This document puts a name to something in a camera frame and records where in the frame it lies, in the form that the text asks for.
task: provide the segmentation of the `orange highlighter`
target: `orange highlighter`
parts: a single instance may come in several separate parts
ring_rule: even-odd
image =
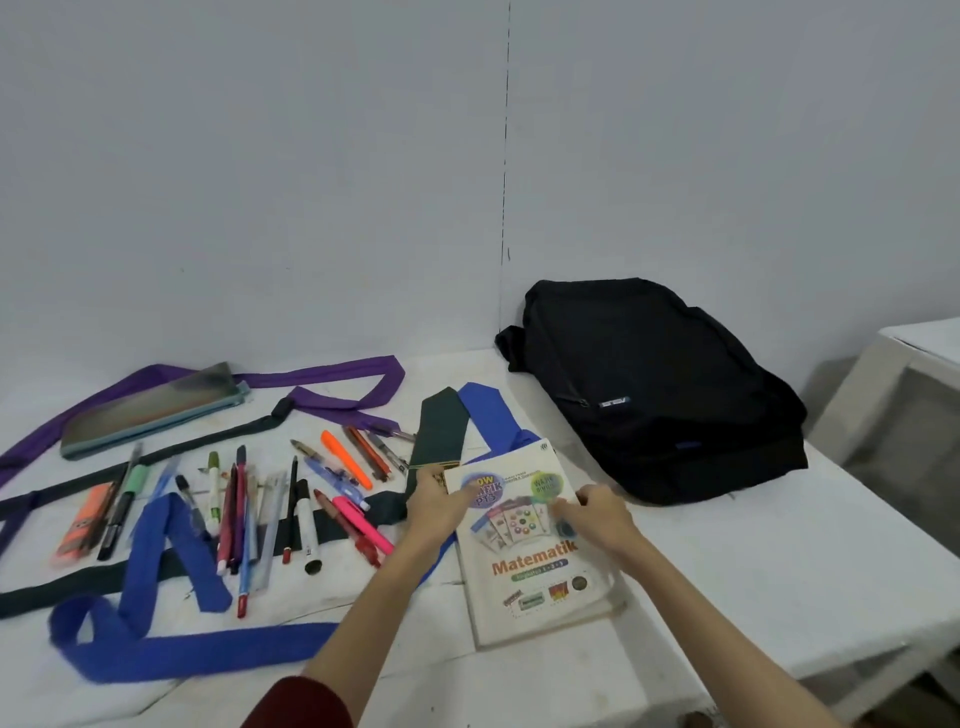
[[[350,453],[344,449],[337,438],[330,434],[329,430],[324,430],[324,434],[320,436],[320,441],[330,452],[336,455],[337,459],[344,464],[344,467],[350,471],[353,477],[360,481],[360,485],[368,491],[373,490],[373,483],[371,483],[367,474],[360,470],[360,466],[350,457]]]

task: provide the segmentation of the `book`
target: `book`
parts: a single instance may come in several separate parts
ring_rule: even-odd
[[[623,603],[607,557],[550,516],[550,500],[576,494],[549,442],[451,468],[444,479],[451,493],[481,485],[457,527],[478,648],[601,617]]]

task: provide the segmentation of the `pen cap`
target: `pen cap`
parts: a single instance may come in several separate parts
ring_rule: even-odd
[[[123,492],[137,495],[143,490],[143,484],[147,480],[148,470],[149,468],[146,465],[133,466],[133,471],[130,473],[130,477],[127,478],[127,484],[124,486]]]

